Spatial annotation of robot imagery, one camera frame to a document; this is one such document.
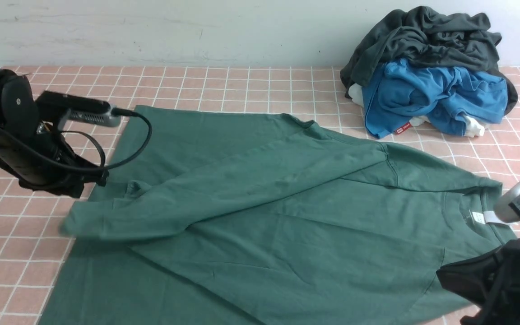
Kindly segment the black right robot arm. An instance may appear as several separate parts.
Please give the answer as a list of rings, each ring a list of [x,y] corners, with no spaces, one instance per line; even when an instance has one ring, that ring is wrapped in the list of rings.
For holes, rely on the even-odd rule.
[[[509,202],[520,218],[520,195]],[[442,287],[479,307],[462,325],[520,325],[520,238],[497,249],[440,267]]]

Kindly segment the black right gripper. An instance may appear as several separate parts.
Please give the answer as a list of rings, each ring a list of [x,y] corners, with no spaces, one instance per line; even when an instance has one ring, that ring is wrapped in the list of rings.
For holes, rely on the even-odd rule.
[[[440,267],[441,286],[479,307],[462,325],[520,325],[520,238],[468,260]]]

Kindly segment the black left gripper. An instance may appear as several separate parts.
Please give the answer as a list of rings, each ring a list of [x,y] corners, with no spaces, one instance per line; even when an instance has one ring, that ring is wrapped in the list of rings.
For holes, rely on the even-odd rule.
[[[80,198],[85,184],[104,186],[107,183],[109,171],[101,169],[105,164],[102,149],[99,150],[101,164],[95,165],[76,154],[58,132],[37,134],[27,144],[42,156],[74,170],[50,164],[0,135],[0,169],[16,177],[24,189]]]

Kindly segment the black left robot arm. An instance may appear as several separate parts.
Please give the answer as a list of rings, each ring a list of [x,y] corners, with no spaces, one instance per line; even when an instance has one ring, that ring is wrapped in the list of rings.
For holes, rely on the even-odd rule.
[[[64,125],[79,123],[114,127],[112,106],[102,100],[43,91],[37,98],[28,77],[0,69],[0,169],[32,191],[79,198],[87,183],[104,186],[109,172],[96,140],[100,164],[78,155],[64,138]]]

